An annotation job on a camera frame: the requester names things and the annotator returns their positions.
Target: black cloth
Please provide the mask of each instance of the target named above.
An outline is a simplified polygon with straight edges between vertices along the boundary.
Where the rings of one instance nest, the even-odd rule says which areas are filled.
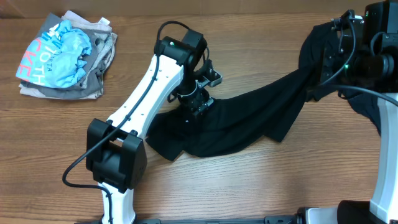
[[[148,130],[147,143],[173,161],[182,151],[198,157],[239,152],[262,135],[281,142],[303,104],[331,92],[308,93],[307,88],[318,83],[325,44],[338,48],[332,25],[329,22],[313,28],[300,51],[298,70],[258,90],[227,100],[215,99],[211,108],[196,119],[183,106],[157,114]],[[362,104],[353,102],[354,110],[364,111]]]

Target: wooden table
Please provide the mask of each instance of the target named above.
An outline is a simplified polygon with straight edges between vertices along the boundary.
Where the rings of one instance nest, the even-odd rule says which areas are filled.
[[[157,29],[182,21],[204,33],[223,83],[210,93],[230,98],[297,69],[312,27],[341,14],[109,17],[119,35],[98,100],[46,100],[19,94],[22,55],[44,19],[0,20],[0,223],[73,223],[103,214],[98,190],[62,184],[65,168],[86,148],[93,118],[118,109],[146,72]],[[164,34],[182,37],[170,26]],[[165,104],[162,111],[176,104]],[[146,146],[148,167],[135,190],[139,218],[259,218],[302,206],[369,200],[377,179],[379,135],[373,124],[331,94],[303,107],[283,143],[260,138],[242,152],[169,162]],[[94,184],[80,164],[69,180]]]

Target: light blue cloth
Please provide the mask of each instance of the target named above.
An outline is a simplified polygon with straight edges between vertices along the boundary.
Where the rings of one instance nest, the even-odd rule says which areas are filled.
[[[16,76],[36,85],[68,88],[86,75],[87,62],[81,56],[90,53],[90,38],[65,20],[30,43]]]

